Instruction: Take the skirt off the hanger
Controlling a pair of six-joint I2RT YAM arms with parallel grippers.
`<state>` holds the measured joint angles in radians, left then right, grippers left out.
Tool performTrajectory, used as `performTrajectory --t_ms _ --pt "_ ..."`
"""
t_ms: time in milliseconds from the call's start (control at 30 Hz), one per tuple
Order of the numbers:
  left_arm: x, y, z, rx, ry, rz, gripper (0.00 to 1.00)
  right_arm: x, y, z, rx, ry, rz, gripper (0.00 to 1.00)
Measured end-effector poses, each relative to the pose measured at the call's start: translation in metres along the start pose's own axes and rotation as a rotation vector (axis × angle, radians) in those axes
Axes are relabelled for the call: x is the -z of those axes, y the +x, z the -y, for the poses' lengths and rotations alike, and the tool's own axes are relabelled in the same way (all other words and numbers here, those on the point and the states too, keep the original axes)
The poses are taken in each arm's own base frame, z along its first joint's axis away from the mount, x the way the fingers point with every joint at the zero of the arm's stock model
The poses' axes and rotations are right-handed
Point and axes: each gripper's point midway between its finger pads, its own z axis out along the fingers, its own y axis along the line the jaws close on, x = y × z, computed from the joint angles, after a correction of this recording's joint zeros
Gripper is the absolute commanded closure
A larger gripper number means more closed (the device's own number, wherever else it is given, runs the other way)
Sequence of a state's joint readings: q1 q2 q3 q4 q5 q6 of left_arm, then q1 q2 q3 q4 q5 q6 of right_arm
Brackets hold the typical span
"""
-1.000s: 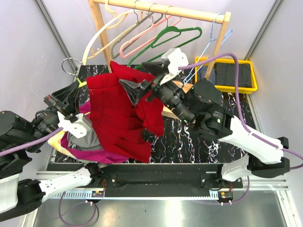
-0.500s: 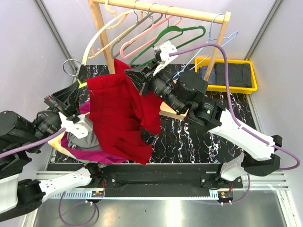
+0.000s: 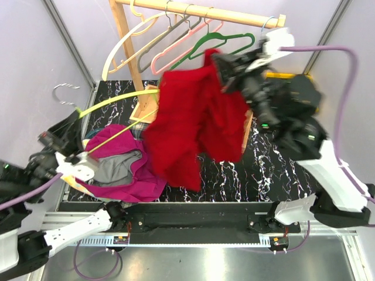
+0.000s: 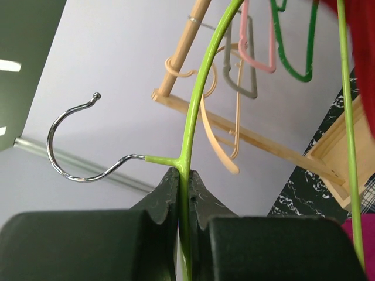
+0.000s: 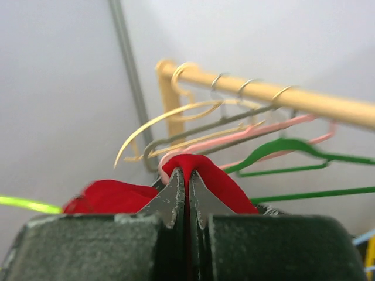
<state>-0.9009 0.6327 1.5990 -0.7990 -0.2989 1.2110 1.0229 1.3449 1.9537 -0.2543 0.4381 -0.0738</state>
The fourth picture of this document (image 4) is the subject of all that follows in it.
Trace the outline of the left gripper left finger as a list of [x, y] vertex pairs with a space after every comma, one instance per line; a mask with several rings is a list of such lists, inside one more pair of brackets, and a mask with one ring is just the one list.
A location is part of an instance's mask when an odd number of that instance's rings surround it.
[[179, 173], [129, 209], [30, 211], [1, 228], [2, 280], [175, 280]]

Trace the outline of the yellow-green hanger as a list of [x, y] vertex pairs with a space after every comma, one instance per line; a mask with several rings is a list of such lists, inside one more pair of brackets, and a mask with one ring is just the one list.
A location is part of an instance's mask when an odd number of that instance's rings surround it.
[[[131, 159], [144, 160], [146, 162], [157, 163], [177, 168], [180, 180], [178, 185], [178, 202], [179, 202], [179, 231], [180, 241], [182, 245], [182, 265], [184, 280], [193, 280], [193, 265], [192, 265], [192, 245], [191, 245], [191, 227], [188, 220], [189, 217], [189, 192], [188, 192], [188, 177], [190, 175], [190, 163], [192, 157], [193, 138], [195, 135], [196, 121], [198, 118], [199, 109], [203, 106], [203, 89], [209, 70], [213, 64], [213, 59], [216, 55], [219, 43], [221, 42], [225, 32], [229, 28], [235, 13], [238, 11], [242, 1], [231, 1], [227, 7], [224, 15], [214, 31], [213, 37], [204, 55], [202, 64], [197, 74], [197, 79], [193, 89], [192, 97], [188, 105], [187, 117], [185, 123], [185, 130], [183, 134], [183, 141], [180, 156], [176, 159], [161, 156], [150, 155], [136, 155], [130, 154], [122, 157], [109, 169], [103, 173], [89, 178], [75, 177], [66, 173], [58, 164], [53, 151], [53, 138], [58, 126], [70, 115], [92, 107], [101, 97], [99, 93], [93, 94], [91, 100], [85, 104], [76, 106], [61, 114], [52, 124], [47, 135], [46, 148], [47, 155], [53, 168], [65, 178], [75, 182], [93, 182], [98, 181], [115, 170], [117, 170], [126, 161]], [[362, 238], [362, 223], [360, 216], [360, 199], [358, 195], [357, 183], [357, 167], [356, 167], [356, 152], [354, 144], [354, 125], [351, 108], [351, 94], [350, 94], [350, 74], [347, 51], [347, 33], [346, 33], [346, 17], [344, 1], [338, 1], [336, 4], [337, 16], [339, 22], [339, 41], [340, 41], [340, 55], [342, 64], [342, 83], [344, 93], [344, 113], [347, 133], [347, 155], [349, 160], [349, 182], [352, 197], [352, 231], [354, 239], [354, 249], [356, 251], [356, 260], [361, 267], [365, 267], [363, 238]]]

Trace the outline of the green hanger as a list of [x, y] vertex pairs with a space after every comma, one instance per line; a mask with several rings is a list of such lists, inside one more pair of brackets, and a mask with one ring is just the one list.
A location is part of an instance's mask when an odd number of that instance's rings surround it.
[[313, 75], [318, 1], [270, 1], [278, 54], [286, 71], [307, 83]]

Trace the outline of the pink hanger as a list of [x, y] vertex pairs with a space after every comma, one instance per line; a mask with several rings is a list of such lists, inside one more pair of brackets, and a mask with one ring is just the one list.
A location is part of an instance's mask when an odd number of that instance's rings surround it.
[[276, 62], [276, 35], [274, 19], [272, 16], [271, 5], [268, 5], [268, 26], [266, 35], [268, 38], [268, 61], [265, 63], [256, 58], [256, 43], [255, 34], [253, 29], [253, 21], [250, 19], [249, 14], [250, 1], [243, 1], [241, 6], [241, 17], [240, 17], [240, 30], [239, 30], [239, 41], [238, 41], [238, 52], [241, 59], [248, 63], [251, 67], [257, 70], [261, 70], [265, 73], [275, 73], [277, 69]]

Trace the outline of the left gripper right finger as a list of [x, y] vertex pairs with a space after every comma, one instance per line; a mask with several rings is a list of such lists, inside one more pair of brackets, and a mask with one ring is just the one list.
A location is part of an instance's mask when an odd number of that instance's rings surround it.
[[238, 216], [189, 175], [193, 280], [366, 280], [352, 242], [323, 217]]

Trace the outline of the red skirt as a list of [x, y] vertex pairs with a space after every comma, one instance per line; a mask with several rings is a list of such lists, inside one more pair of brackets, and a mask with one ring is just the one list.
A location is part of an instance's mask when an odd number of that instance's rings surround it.
[[374, 135], [374, 1], [344, 1], [359, 94], [370, 132]]

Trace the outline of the navy plaid skirt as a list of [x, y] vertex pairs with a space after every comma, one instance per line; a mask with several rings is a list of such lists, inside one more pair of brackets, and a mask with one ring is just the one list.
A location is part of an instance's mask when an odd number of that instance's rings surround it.
[[375, 174], [365, 184], [365, 190], [361, 201], [361, 213], [374, 213], [375, 211]]

